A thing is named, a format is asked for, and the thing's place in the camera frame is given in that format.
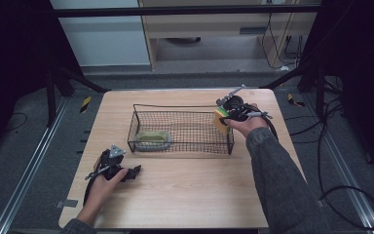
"hand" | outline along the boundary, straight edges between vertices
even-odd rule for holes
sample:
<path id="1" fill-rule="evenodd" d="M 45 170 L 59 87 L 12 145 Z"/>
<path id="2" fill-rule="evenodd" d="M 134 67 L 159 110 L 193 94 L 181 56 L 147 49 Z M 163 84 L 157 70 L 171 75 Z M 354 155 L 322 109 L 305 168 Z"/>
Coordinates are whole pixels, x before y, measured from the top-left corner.
<path id="1" fill-rule="evenodd" d="M 238 130 L 243 134 L 244 137 L 254 129 L 257 128 L 268 128 L 266 121 L 262 117 L 249 117 L 243 122 L 226 119 L 224 122 L 231 128 Z"/>
<path id="2" fill-rule="evenodd" d="M 96 216 L 101 210 L 102 205 L 111 196 L 117 184 L 126 176 L 128 171 L 129 169 L 121 169 L 110 180 L 107 180 L 104 175 L 97 176 L 91 187 L 87 203 L 78 214 L 77 219 L 88 225 L 94 225 Z"/>

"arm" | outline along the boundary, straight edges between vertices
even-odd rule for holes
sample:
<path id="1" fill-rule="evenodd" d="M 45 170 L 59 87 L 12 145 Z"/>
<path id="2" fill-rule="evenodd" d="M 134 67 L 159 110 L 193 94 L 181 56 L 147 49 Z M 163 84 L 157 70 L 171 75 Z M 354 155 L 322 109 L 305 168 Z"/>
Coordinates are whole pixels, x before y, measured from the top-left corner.
<path id="1" fill-rule="evenodd" d="M 128 169 L 122 169 L 110 180 L 105 179 L 103 175 L 97 176 L 91 187 L 86 205 L 78 213 L 77 218 L 69 221 L 60 233 L 96 233 L 93 228 L 96 216 L 128 171 Z"/>
<path id="2" fill-rule="evenodd" d="M 260 117 L 226 121 L 246 137 L 254 182 L 271 233 L 330 233 L 316 199 Z"/>

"gray sleeve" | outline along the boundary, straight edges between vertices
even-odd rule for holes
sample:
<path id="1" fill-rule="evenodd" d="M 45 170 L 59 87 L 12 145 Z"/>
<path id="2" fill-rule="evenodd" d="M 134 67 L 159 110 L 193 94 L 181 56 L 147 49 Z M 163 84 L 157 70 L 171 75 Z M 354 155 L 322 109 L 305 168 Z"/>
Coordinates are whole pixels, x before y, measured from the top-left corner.
<path id="1" fill-rule="evenodd" d="M 253 130 L 246 146 L 270 233 L 330 233 L 305 179 L 270 130 Z"/>
<path id="2" fill-rule="evenodd" d="M 96 234 L 96 230 L 76 218 L 71 219 L 59 232 L 60 234 Z"/>

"sponge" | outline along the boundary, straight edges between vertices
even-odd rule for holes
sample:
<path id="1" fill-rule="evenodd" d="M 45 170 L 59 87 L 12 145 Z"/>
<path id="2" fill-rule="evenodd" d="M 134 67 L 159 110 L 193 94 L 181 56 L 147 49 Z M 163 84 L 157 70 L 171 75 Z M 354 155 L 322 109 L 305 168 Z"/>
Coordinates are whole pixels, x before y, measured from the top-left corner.
<path id="1" fill-rule="evenodd" d="M 216 127 L 223 135 L 227 135 L 230 132 L 230 127 L 223 125 L 220 122 L 220 118 L 229 116 L 229 113 L 222 107 L 218 107 L 214 110 L 214 119 L 213 119 L 213 125 Z"/>

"black wire basket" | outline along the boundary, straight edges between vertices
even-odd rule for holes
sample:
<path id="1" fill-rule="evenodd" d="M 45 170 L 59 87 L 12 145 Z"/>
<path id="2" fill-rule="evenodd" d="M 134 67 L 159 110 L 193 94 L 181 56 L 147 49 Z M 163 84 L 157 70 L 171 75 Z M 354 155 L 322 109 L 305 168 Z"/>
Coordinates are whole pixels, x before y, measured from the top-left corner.
<path id="1" fill-rule="evenodd" d="M 143 107 L 149 110 L 137 110 Z M 234 146 L 233 131 L 222 134 L 212 123 L 214 112 L 200 111 L 204 107 L 208 110 L 210 106 L 135 104 L 128 137 L 131 152 L 198 151 L 231 154 Z"/>

